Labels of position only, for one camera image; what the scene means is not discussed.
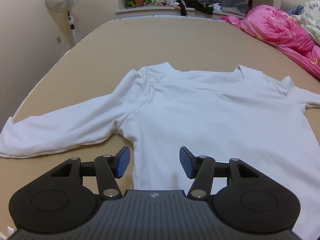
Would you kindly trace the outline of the white long-sleeve shirt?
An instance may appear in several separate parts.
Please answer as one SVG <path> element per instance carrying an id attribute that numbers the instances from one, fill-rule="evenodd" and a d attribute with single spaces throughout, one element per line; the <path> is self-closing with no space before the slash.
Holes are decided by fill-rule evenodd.
<path id="1" fill-rule="evenodd" d="M 1 156 L 29 158 L 105 141 L 133 144 L 138 190 L 188 190 L 179 150 L 216 161 L 236 157 L 292 191 L 301 212 L 294 232 L 319 237 L 319 143 L 305 116 L 319 95 L 237 66 L 182 72 L 168 63 L 129 71 L 115 90 L 14 122 L 1 131 Z"/>

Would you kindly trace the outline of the pink floral quilt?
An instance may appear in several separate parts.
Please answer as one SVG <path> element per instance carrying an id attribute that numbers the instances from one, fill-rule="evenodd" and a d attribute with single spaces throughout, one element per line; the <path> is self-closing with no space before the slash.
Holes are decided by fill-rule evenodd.
<path id="1" fill-rule="evenodd" d="M 259 5 L 243 19 L 223 16 L 221 20 L 278 49 L 319 79 L 319 45 L 286 12 L 270 5 Z"/>

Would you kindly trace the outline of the black garment hanging off sill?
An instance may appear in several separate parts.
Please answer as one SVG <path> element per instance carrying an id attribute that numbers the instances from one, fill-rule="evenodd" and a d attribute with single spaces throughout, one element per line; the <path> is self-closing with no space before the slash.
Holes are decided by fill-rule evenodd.
<path id="1" fill-rule="evenodd" d="M 198 0 L 183 0 L 186 7 L 194 8 L 196 11 L 202 12 L 207 15 L 213 14 L 213 7 L 211 5 L 203 5 Z"/>

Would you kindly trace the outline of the white floral quilt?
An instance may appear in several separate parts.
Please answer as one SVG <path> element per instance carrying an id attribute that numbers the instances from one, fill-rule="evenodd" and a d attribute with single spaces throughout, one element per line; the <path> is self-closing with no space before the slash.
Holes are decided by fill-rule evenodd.
<path id="1" fill-rule="evenodd" d="M 319 0 L 308 1 L 301 14 L 291 16 L 320 45 L 320 11 Z"/>

